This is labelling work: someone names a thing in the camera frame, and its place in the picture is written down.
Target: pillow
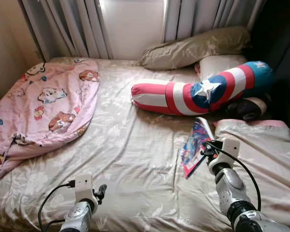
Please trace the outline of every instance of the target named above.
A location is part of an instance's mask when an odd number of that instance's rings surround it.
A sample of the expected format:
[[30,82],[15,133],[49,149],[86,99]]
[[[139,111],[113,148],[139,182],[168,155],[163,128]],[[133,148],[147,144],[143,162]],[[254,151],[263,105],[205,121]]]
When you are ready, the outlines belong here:
[[224,70],[234,68],[247,62],[243,55],[221,55],[210,56],[200,60],[199,64],[195,64],[195,71],[200,76],[200,80],[204,81]]
[[264,62],[247,62],[203,82],[181,83],[143,79],[131,89],[142,109],[172,115],[201,115],[220,109],[230,100],[269,91],[272,69]]
[[139,64],[152,70],[178,69],[212,55],[241,54],[249,42],[245,27],[219,28],[150,47],[143,52]]

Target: star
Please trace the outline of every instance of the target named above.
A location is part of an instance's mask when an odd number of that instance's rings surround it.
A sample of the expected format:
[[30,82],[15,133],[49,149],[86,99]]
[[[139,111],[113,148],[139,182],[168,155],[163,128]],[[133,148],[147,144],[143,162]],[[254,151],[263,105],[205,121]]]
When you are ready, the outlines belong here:
[[254,64],[257,66],[257,69],[259,68],[265,68],[265,65],[263,62],[261,61],[258,61],[258,62],[254,62]]
[[205,80],[200,82],[201,88],[198,90],[196,95],[204,96],[210,102],[211,100],[211,93],[214,91],[221,83],[211,83],[209,80]]

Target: beige wall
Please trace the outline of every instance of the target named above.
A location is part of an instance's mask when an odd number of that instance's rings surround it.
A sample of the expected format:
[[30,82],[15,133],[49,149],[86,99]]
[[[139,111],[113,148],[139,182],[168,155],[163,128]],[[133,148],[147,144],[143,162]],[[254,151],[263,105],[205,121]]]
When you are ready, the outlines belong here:
[[40,62],[16,0],[0,0],[0,98],[32,65]]

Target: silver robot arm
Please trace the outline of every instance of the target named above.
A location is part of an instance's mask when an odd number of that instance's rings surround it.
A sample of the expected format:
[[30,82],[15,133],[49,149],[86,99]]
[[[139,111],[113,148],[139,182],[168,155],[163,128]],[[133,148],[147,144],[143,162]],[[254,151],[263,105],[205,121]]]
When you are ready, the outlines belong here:
[[[240,143],[232,139],[216,142],[223,151],[237,157]],[[215,175],[216,190],[219,195],[221,212],[228,217],[235,232],[290,232],[290,228],[277,224],[265,214],[258,211],[246,194],[246,187],[235,170],[234,160],[225,154],[217,154],[210,146],[205,153],[212,154],[208,158],[208,168]]]
[[75,178],[76,203],[65,216],[60,232],[89,232],[91,217],[102,203],[105,190],[106,185],[101,185],[99,191],[95,193],[90,174],[77,176]]

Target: white curtain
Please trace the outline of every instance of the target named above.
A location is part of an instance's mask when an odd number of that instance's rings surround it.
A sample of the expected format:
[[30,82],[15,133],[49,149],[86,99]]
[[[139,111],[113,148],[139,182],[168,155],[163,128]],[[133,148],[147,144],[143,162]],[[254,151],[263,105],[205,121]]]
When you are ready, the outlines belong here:
[[184,39],[214,29],[247,26],[266,0],[168,0],[165,41]]
[[99,1],[22,0],[46,61],[60,56],[111,58]]

